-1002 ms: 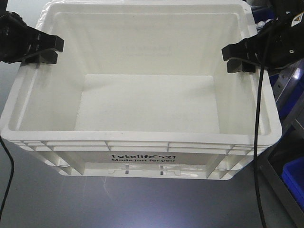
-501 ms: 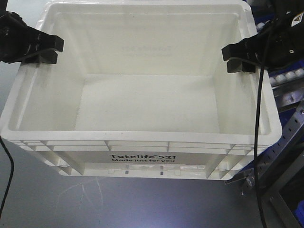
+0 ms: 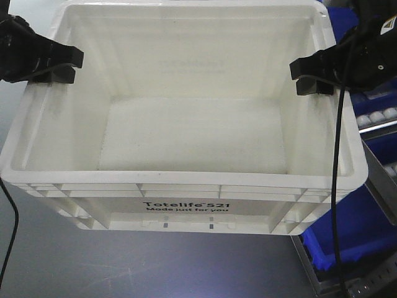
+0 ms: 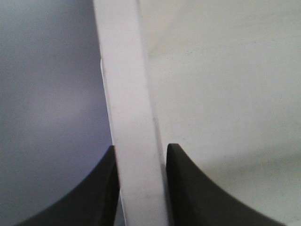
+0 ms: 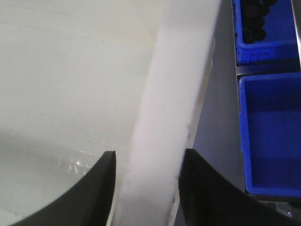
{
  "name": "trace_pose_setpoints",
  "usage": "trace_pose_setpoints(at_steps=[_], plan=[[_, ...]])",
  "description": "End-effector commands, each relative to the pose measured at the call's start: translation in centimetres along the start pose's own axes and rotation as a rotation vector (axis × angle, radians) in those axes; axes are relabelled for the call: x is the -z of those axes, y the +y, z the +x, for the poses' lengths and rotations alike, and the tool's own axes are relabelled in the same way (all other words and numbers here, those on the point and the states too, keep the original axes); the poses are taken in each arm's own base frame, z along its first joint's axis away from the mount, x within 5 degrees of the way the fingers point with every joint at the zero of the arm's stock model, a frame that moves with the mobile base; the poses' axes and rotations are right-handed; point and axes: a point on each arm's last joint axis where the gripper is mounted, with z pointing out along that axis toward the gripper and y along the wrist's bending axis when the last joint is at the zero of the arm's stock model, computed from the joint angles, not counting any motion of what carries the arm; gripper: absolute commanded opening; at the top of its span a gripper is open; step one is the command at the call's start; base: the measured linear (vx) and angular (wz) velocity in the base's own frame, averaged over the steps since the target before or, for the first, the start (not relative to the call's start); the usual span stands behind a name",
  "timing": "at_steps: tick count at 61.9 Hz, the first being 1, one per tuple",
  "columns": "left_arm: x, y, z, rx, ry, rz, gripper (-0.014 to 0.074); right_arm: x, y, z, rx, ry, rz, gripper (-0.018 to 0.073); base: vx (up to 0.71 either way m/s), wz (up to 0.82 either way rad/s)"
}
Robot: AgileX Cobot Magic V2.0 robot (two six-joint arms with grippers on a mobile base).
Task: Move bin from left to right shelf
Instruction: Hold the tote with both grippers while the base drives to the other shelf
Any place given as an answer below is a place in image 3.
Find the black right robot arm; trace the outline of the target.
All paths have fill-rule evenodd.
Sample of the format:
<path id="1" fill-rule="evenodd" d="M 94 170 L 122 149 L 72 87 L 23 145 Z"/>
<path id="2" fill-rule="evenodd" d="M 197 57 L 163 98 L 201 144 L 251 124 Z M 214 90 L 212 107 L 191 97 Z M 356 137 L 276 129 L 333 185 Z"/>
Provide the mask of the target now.
<path id="1" fill-rule="evenodd" d="M 335 45 L 290 64 L 297 94 L 366 92 L 396 77 L 396 1 L 351 1 L 358 24 Z"/>

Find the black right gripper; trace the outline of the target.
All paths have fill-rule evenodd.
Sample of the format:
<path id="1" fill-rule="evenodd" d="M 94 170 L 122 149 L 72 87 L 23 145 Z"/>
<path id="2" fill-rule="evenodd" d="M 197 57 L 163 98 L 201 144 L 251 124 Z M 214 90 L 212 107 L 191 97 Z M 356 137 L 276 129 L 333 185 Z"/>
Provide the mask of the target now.
<path id="1" fill-rule="evenodd" d="M 298 96 L 334 94 L 347 73 L 345 88 L 370 91 L 396 77 L 396 29 L 349 29 L 335 47 L 318 50 L 289 64 Z M 329 84 L 319 80 L 330 80 Z"/>

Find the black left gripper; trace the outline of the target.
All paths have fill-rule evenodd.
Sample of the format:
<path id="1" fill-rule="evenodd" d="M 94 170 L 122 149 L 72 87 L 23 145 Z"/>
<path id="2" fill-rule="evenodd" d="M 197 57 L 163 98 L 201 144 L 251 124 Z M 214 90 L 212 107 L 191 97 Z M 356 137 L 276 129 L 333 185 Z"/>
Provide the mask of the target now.
<path id="1" fill-rule="evenodd" d="M 3 81 L 73 84 L 76 71 L 72 67 L 82 68 L 83 61 L 83 51 L 36 34 L 22 17 L 1 16 Z"/>

